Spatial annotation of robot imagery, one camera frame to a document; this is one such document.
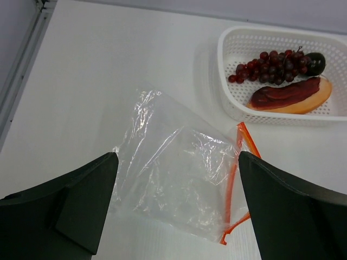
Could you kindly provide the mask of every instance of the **orange zipper seal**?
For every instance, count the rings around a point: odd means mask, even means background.
[[[246,127],[246,124],[244,122],[239,123],[237,125],[237,138],[236,138],[236,144],[237,147],[239,148],[238,151],[236,151],[236,156],[232,165],[232,169],[230,171],[230,177],[229,177],[229,182],[227,185],[227,192],[226,192],[226,216],[225,216],[225,221],[227,224],[230,224],[230,216],[232,215],[232,196],[233,196],[233,187],[234,187],[234,180],[235,180],[235,175],[236,175],[236,170],[237,170],[237,165],[239,161],[239,155],[242,148],[242,142],[243,140],[246,141],[246,144],[250,150],[251,153],[253,153],[255,156],[260,157],[260,153],[255,146],[255,143]],[[247,212],[238,222],[236,222],[234,225],[229,227],[226,231],[224,231],[222,239],[220,243],[222,245],[226,245],[227,242],[225,241],[225,238],[228,234],[230,234],[237,226],[242,224],[243,222],[247,221],[250,219],[249,212]]]

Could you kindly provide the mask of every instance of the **white table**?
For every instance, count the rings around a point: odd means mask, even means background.
[[[152,86],[223,133],[235,126],[215,86],[216,42],[241,22],[59,0],[0,155],[0,197],[109,152],[134,92]],[[249,125],[273,165],[347,193],[346,125]],[[109,213],[94,259],[260,259],[250,222],[228,246]]]

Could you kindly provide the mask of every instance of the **basket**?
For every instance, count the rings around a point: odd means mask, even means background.
[[[256,90],[264,86],[277,86],[248,80],[243,84],[230,83],[228,76],[235,74],[236,66],[259,58],[262,51],[282,52],[286,49],[296,50],[299,46],[303,46],[304,53],[320,52],[325,56],[324,76],[333,84],[330,98],[305,115],[261,112],[247,108],[245,105]],[[237,121],[303,126],[347,121],[347,46],[333,37],[295,30],[233,27],[219,38],[217,61],[223,108]],[[294,82],[303,79],[303,76],[298,76]]]

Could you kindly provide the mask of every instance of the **clear plastic bag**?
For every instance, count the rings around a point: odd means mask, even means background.
[[[249,218],[237,165],[240,151],[249,151],[243,128],[227,139],[164,93],[142,92],[114,149],[111,207],[226,244],[230,229]]]

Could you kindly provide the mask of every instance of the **grape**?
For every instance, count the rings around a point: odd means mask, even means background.
[[[269,59],[269,54],[266,51],[263,51],[260,55],[259,58],[261,58],[264,61],[267,61]]]
[[[275,78],[275,84],[276,85],[281,85],[284,82],[284,79],[282,79],[281,77],[277,77]]]
[[[284,74],[284,79],[285,81],[287,82],[292,82],[294,80],[294,77],[292,75],[292,73],[290,71],[287,71],[285,74]]]
[[[258,66],[258,67],[260,67],[261,65],[263,65],[265,63],[265,60],[263,60],[263,59],[258,59],[257,61],[256,61],[256,65]]]
[[[286,50],[286,51],[284,52],[284,54],[285,54],[286,57],[292,55],[292,53],[293,53],[292,50]]]
[[[302,67],[299,69],[300,74],[305,74],[307,72],[307,67]]]
[[[298,59],[301,59],[305,56],[303,51],[298,51],[297,54],[298,54]]]
[[[280,53],[277,56],[277,59],[278,59],[279,62],[283,62],[285,58],[286,58],[286,56],[284,56],[284,53]]]
[[[275,50],[270,51],[270,54],[269,54],[270,57],[277,56],[277,55],[278,55],[277,51]]]
[[[252,75],[252,70],[251,69],[246,69],[247,76],[250,77]]]
[[[230,83],[234,83],[234,82],[236,81],[236,78],[237,78],[236,75],[231,75],[231,76],[229,76],[228,81],[229,81]]]
[[[256,81],[257,79],[258,79],[258,77],[255,75],[252,75],[251,77],[249,77],[250,81]]]
[[[287,81],[287,82],[292,82],[293,80],[294,80],[294,77],[293,77],[293,76],[290,76],[290,78],[287,79],[286,81]]]
[[[299,59],[298,64],[299,64],[300,67],[306,66],[307,65],[307,59],[302,57],[301,59]]]
[[[259,82],[260,83],[265,83],[269,80],[269,74],[264,73],[260,75]]]
[[[275,74],[270,74],[269,75],[269,82],[274,83],[274,81],[275,81]]]
[[[299,70],[298,70],[298,69],[293,69],[293,70],[292,70],[292,75],[293,75],[294,77],[298,76],[298,75],[299,75]]]
[[[299,53],[293,53],[293,54],[291,55],[291,58],[292,58],[293,60],[297,60],[297,59],[299,58],[299,56],[300,56]]]
[[[276,64],[276,63],[278,63],[278,56],[271,56],[270,57],[270,63],[271,64]]]
[[[284,68],[277,69],[277,75],[282,76],[284,73]]]
[[[258,68],[253,69],[253,75],[258,76],[260,74],[260,71]]]
[[[263,64],[260,66],[260,73],[266,73],[269,70],[269,65],[268,64]]]
[[[282,63],[278,63],[278,64],[276,65],[276,67],[277,67],[277,69],[283,69],[283,68],[284,68],[284,66],[283,66]]]
[[[294,68],[294,64],[290,60],[286,60],[284,63],[285,70],[292,70]]]
[[[246,68],[246,66],[243,65],[243,64],[237,65],[237,67],[236,67],[236,74],[237,74],[238,72],[244,70],[245,68]]]
[[[305,56],[304,58],[305,58],[305,60],[307,62],[307,65],[309,65],[311,63],[311,58],[308,57],[308,56]]]
[[[253,61],[248,62],[247,63],[247,68],[248,69],[254,69],[255,68],[255,62],[253,62]]]
[[[269,73],[270,73],[270,74],[275,74],[276,71],[277,71],[277,69],[276,69],[275,66],[270,66],[270,67],[269,67]]]
[[[241,71],[240,74],[239,74],[239,78],[241,78],[243,80],[247,79],[248,78],[247,71],[246,70]]]
[[[240,78],[240,77],[237,77],[237,79],[236,79],[236,82],[238,83],[238,84],[241,84],[241,83],[243,83],[245,80],[244,79],[242,79],[242,78]]]

